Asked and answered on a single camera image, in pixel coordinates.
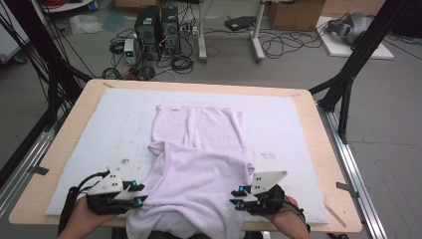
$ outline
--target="white board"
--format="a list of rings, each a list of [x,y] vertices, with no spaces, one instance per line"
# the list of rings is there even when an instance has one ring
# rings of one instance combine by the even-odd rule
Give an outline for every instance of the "white board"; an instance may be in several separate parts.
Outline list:
[[[332,20],[330,17],[319,17],[319,20],[316,23],[316,26],[320,26],[329,20]],[[325,33],[325,30],[321,31],[321,38],[323,46],[325,47],[328,55],[331,57],[349,57],[351,55],[350,46],[345,44],[345,42],[337,37],[335,33]],[[370,59],[380,59],[380,60],[392,60],[394,58],[393,54],[385,48],[384,45],[379,44],[378,48],[373,52]]]
[[[69,188],[91,174],[105,171],[107,167],[119,168],[123,180],[142,182],[155,160],[147,145],[150,143],[156,106],[242,111],[245,137],[256,171],[286,170],[288,176],[279,184],[299,202],[306,212],[307,221],[328,222],[292,99],[125,89],[107,89],[104,92],[66,164],[46,213],[59,215]],[[262,217],[248,217],[248,220],[265,221]]]

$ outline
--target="person's arm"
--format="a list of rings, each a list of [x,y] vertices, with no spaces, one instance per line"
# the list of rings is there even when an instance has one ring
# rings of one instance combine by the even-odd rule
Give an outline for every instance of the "person's arm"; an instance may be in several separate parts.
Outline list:
[[[65,229],[60,233],[58,239],[80,239],[88,236],[106,221],[116,215],[96,215],[88,208],[87,198],[78,199],[75,209]]]
[[[297,201],[287,196],[289,201],[298,206]],[[292,239],[310,239],[311,235],[308,232],[304,221],[299,215],[288,208],[282,208],[277,214],[264,215],[265,218],[270,220],[277,229]]]

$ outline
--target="desk leg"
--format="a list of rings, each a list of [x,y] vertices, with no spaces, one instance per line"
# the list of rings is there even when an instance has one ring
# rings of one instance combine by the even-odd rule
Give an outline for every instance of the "desk leg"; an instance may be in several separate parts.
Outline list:
[[[205,48],[205,35],[204,35],[204,19],[202,17],[202,5],[204,0],[199,1],[199,29],[198,29],[198,52],[199,61],[203,64],[207,63],[207,50]]]
[[[252,43],[254,44],[255,52],[257,53],[257,62],[261,62],[265,59],[263,49],[261,48],[260,40],[258,39],[258,34],[260,33],[261,20],[263,19],[265,8],[265,1],[261,0],[258,5],[257,19],[255,22],[255,30],[251,32]]]

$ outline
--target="gray floor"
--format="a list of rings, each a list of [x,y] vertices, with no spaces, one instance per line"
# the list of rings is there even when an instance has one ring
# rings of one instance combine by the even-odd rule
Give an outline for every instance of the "gray floor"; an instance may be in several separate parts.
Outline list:
[[[76,14],[92,14],[85,9],[57,16],[58,21]],[[109,67],[109,40],[133,26],[132,20],[118,18],[112,10],[94,13],[100,22],[108,21],[106,31],[69,36],[77,52],[96,76]],[[225,19],[207,19],[207,26],[224,29]],[[396,42],[403,49],[422,57],[422,47]],[[384,45],[393,61],[370,60],[353,86],[348,140],[369,194],[388,238],[420,238],[422,235],[422,65],[403,51]],[[194,71],[176,75],[180,83],[310,89],[333,77],[345,58],[329,57],[323,47],[302,48],[280,59],[255,62],[246,35],[214,34],[207,38],[208,63],[202,65],[193,55]],[[73,65],[85,70],[70,53]],[[30,64],[0,65],[0,166],[12,155],[22,139],[46,109],[46,101]],[[170,74],[158,81],[174,82]],[[323,94],[315,96],[319,100]],[[0,219],[1,238],[54,238],[56,227],[11,225],[8,215]],[[369,238],[366,230],[349,238]],[[280,238],[273,233],[273,238]],[[328,238],[313,233],[314,238]],[[99,229],[90,238],[110,238],[109,229]]]

